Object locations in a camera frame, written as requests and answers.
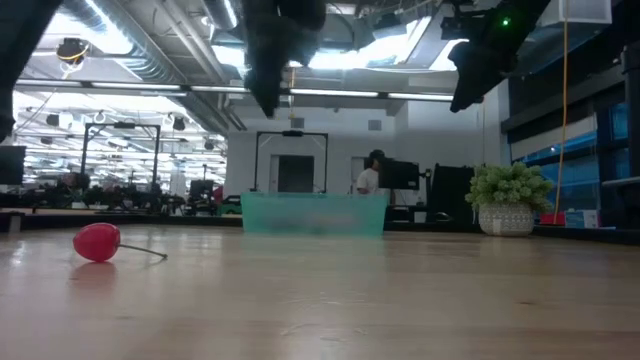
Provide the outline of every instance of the metal frame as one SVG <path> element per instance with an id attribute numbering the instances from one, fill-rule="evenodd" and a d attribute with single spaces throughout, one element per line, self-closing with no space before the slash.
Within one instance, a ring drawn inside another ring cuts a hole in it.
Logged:
<path id="1" fill-rule="evenodd" d="M 84 128 L 84 141 L 82 144 L 82 161 L 80 163 L 80 174 L 84 175 L 85 173 L 85 168 L 87 165 L 87 148 L 89 146 L 89 141 L 91 141 L 93 139 L 93 136 L 90 136 L 89 134 L 89 130 L 92 127 L 101 127 L 101 128 L 106 128 L 106 127 L 113 127 L 113 128 L 118 128 L 119 126 L 121 126 L 121 123 L 112 123 L 112 124 L 97 124 L 97 123 L 87 123 L 85 124 L 85 128 Z M 135 129 L 136 127 L 141 127 L 141 128 L 152 128 L 152 129 L 156 129 L 156 136 L 155 136 L 155 153 L 154 153 L 154 157 L 153 157 L 153 177 L 151 180 L 151 184 L 155 184 L 156 180 L 158 178 L 158 153 L 160 152 L 160 131 L 161 131 L 161 126 L 160 125 L 138 125 L 138 124 L 126 124 L 128 126 L 128 128 L 133 128 Z"/>
<path id="2" fill-rule="evenodd" d="M 281 135 L 285 136 L 286 131 L 258 131 L 256 133 L 256 151 L 254 155 L 254 167 L 253 167 L 253 190 L 258 190 L 258 150 L 259 150 L 259 142 L 260 137 L 262 135 Z M 329 134 L 327 133 L 305 133 L 300 132 L 302 134 L 301 137 L 304 136 L 322 136 L 324 138 L 324 191 L 327 192 L 327 168 L 329 164 Z"/>

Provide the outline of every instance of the teal plastic bin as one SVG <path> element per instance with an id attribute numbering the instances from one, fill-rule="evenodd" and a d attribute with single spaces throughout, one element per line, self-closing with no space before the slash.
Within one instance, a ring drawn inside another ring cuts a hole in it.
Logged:
<path id="1" fill-rule="evenodd" d="M 382 235 L 386 195 L 242 194 L 247 233 Z"/>

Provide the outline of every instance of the computer monitor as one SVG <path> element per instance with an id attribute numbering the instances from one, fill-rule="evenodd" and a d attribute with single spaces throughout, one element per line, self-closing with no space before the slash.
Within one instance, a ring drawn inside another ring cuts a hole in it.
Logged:
<path id="1" fill-rule="evenodd" d="M 209 197 L 213 193 L 213 180 L 192 180 L 189 187 L 189 196 L 192 198 L 202 198 L 203 195 Z"/>
<path id="2" fill-rule="evenodd" d="M 22 185 L 26 146 L 0 146 L 0 185 Z"/>
<path id="3" fill-rule="evenodd" d="M 418 164 L 405 161 L 383 160 L 378 170 L 378 187 L 394 190 L 420 190 Z"/>

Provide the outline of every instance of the doorway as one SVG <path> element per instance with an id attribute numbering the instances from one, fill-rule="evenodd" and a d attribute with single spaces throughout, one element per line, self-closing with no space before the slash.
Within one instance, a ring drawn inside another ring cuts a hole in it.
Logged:
<path id="1" fill-rule="evenodd" d="M 280 155 L 278 161 L 278 192 L 312 193 L 314 157 Z"/>

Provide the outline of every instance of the potted plant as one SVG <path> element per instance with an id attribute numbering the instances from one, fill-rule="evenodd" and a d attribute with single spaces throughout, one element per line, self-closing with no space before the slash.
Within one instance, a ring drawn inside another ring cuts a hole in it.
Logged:
<path id="1" fill-rule="evenodd" d="M 481 166 L 471 179 L 467 201 L 479 211 L 482 231 L 497 236 L 526 236 L 533 231 L 533 212 L 551 208 L 547 195 L 553 184 L 540 167 Z"/>

